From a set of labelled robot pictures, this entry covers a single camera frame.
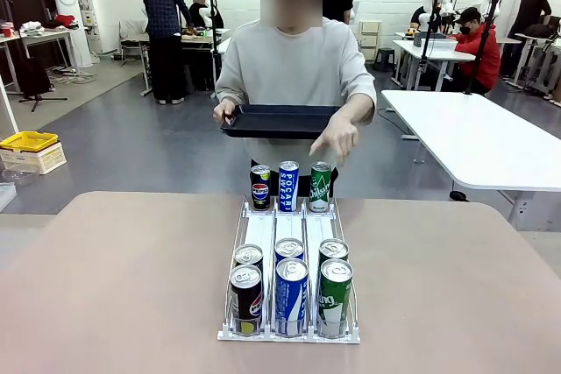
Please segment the person's left hand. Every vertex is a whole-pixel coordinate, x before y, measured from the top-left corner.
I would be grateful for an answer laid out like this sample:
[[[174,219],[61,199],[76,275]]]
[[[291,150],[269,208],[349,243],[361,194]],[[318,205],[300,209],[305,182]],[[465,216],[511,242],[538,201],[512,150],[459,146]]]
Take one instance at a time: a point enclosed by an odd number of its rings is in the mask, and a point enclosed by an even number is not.
[[[312,144],[309,156],[315,155],[324,147],[335,152],[338,163],[343,163],[352,149],[359,142],[359,130],[352,121],[352,117],[340,110],[328,122],[319,138]]]

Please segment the dark rectangular serving tray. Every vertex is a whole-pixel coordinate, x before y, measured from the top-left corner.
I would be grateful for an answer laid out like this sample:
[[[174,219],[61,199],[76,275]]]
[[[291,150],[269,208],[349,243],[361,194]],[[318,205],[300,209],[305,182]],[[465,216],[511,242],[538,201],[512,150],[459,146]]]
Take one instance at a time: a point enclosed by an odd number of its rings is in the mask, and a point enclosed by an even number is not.
[[[238,105],[221,130],[231,138],[316,140],[338,110],[333,106]]]

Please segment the blue Pocari Sweat can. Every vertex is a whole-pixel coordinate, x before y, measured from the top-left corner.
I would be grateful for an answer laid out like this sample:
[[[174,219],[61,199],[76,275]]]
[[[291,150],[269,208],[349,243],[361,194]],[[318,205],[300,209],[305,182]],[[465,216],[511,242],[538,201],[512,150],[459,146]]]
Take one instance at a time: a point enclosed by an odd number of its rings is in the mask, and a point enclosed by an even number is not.
[[[307,302],[308,267],[299,258],[284,258],[275,272],[275,328],[284,337],[301,335]]]
[[[298,201],[299,164],[283,161],[279,165],[279,210],[294,212]]]
[[[282,238],[274,246],[275,265],[286,258],[304,260],[303,242],[296,238]]]

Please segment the green Chilsung cider can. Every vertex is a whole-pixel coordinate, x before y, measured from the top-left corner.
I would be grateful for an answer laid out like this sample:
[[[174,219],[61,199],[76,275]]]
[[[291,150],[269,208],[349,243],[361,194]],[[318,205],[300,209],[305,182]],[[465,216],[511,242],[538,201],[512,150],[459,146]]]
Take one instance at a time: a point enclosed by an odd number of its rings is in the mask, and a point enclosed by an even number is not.
[[[331,166],[318,161],[311,167],[309,188],[309,210],[311,212],[326,212],[330,200]]]
[[[323,240],[318,248],[318,267],[328,259],[341,259],[347,261],[349,257],[349,247],[346,242],[338,238]]]
[[[317,328],[323,337],[344,334],[352,289],[353,269],[345,260],[330,258],[320,268],[317,288]]]

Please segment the person in grey sweater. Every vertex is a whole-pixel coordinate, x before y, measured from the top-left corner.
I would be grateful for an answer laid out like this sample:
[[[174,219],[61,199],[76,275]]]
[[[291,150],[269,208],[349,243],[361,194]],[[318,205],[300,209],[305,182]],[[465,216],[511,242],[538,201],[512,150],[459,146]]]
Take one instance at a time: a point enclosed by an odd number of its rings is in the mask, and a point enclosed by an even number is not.
[[[217,104],[226,96],[240,104],[343,107],[361,93],[377,102],[374,78],[351,28],[323,17],[323,0],[260,0],[260,18],[231,36],[217,80]],[[298,194],[309,196],[310,168],[317,161],[336,166],[329,147],[309,156],[316,140],[248,138],[254,165],[272,170],[279,190],[279,164],[300,166]]]

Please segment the person in red jacket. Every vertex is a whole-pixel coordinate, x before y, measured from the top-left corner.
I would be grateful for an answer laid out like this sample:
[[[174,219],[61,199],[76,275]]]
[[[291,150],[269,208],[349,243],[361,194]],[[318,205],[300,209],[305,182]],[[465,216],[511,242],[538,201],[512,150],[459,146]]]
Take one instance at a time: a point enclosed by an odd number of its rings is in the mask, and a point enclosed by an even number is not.
[[[486,95],[498,81],[501,65],[495,26],[486,25],[476,7],[463,10],[457,24],[459,33],[451,35],[457,41],[455,51],[473,55],[475,60],[457,65],[452,73],[451,91],[470,88],[474,94]]]

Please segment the person in black clothes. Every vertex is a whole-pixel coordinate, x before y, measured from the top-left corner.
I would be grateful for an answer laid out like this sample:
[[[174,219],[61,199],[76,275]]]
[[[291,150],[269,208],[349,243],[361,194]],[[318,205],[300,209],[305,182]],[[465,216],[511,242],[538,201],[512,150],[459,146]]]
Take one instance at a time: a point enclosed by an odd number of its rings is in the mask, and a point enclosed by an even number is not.
[[[537,24],[540,18],[547,18],[550,15],[551,7],[548,0],[520,0],[515,21],[508,33],[510,39],[519,40],[520,44],[504,47],[501,58],[502,76],[511,77],[521,58],[525,41],[517,37],[517,34],[524,34],[530,26]]]

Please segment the black tripod pole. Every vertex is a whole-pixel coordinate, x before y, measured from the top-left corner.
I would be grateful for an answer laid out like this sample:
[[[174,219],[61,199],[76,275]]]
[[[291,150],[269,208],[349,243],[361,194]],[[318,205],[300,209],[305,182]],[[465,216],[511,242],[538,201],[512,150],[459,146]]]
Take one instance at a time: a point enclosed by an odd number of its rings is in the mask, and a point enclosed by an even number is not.
[[[209,0],[209,5],[210,5],[210,20],[211,20],[211,36],[212,36],[213,81],[214,81],[214,86],[216,86],[222,68],[221,54],[218,52],[219,42],[217,36],[216,0]]]

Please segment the man in plaid shirt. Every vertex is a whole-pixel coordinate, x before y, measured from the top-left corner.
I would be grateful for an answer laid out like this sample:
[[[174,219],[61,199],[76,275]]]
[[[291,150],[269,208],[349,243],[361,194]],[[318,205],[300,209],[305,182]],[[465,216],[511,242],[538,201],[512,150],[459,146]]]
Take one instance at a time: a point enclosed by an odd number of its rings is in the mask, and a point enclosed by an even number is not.
[[[149,38],[149,64],[153,96],[156,103],[180,104],[188,94],[187,77],[182,64],[182,14],[190,25],[192,19],[184,0],[143,0]]]

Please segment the white desk with container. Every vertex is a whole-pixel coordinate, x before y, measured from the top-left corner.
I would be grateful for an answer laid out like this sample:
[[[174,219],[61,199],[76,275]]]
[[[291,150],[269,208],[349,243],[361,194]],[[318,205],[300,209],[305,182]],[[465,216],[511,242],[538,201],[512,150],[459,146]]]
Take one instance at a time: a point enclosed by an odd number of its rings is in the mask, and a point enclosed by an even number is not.
[[[451,74],[456,64],[475,61],[473,54],[434,48],[435,40],[430,41],[427,48],[414,46],[414,42],[410,40],[397,39],[393,43],[400,51],[405,52],[411,58],[405,81],[401,83],[401,87],[407,91],[418,90],[423,63],[431,65],[437,70],[435,90],[441,91],[444,79],[451,81]]]

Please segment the white storage container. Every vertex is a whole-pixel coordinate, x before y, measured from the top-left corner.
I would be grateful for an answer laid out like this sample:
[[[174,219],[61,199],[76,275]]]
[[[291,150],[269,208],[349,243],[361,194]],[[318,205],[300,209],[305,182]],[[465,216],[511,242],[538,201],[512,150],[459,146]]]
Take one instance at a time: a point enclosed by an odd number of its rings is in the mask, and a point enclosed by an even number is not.
[[[436,38],[429,38],[429,40],[423,39],[423,47],[422,49],[426,50],[427,55],[431,55],[436,51],[439,52],[449,52],[454,51],[458,41],[456,39],[436,39]]]

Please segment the black floor tripod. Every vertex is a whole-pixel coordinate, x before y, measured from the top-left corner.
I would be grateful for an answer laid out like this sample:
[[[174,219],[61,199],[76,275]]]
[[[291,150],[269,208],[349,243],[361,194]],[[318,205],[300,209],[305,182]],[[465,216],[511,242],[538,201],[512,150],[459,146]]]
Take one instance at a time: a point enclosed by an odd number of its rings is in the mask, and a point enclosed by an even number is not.
[[[20,103],[31,102],[34,112],[38,105],[43,101],[66,101],[66,97],[45,98],[44,94],[54,92],[52,84],[45,68],[41,62],[34,58],[28,57],[27,54],[19,61],[19,73],[21,79],[18,81],[19,92],[22,98]]]

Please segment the white table with clutter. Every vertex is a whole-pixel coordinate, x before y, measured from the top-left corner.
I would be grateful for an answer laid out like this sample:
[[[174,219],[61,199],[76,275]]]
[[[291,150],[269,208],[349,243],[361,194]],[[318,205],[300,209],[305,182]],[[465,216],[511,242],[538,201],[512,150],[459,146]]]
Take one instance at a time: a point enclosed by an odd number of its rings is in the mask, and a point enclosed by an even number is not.
[[[69,29],[52,29],[52,30],[44,30],[40,35],[37,36],[30,36],[30,35],[23,35],[21,36],[19,32],[17,32],[13,37],[6,38],[5,36],[0,36],[0,52],[5,55],[5,58],[8,62],[8,68],[11,75],[11,80],[8,82],[4,82],[2,77],[0,76],[0,81],[4,84],[4,88],[7,88],[8,94],[20,94],[21,90],[18,84],[18,78],[16,74],[16,68],[14,66],[14,62],[11,57],[11,52],[9,48],[9,44],[15,41],[21,41],[23,43],[23,47],[25,50],[26,55],[29,55],[29,46],[41,45],[48,42],[53,41],[60,41],[63,40],[65,42],[65,46],[68,51],[71,67],[74,69],[76,74],[80,73],[80,68],[78,65],[78,61],[75,57],[75,49],[73,46],[73,40],[71,35],[75,32],[75,30]]]

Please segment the yellow crate lid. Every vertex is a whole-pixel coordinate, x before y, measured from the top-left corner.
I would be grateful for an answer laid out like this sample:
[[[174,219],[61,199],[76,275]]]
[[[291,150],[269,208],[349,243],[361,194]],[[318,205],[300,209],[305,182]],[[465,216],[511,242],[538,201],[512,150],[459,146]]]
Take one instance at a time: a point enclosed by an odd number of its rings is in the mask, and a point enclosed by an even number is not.
[[[20,131],[0,142],[0,149],[20,152],[41,152],[56,144],[59,137],[53,133]]]

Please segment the clear plastic bowl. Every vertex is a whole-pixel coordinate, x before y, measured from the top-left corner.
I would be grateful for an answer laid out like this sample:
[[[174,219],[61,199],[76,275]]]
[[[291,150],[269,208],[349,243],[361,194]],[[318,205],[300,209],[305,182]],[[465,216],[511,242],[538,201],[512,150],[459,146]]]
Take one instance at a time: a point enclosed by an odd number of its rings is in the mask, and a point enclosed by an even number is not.
[[[16,187],[27,187],[39,178],[39,169],[21,163],[5,164],[2,176]]]

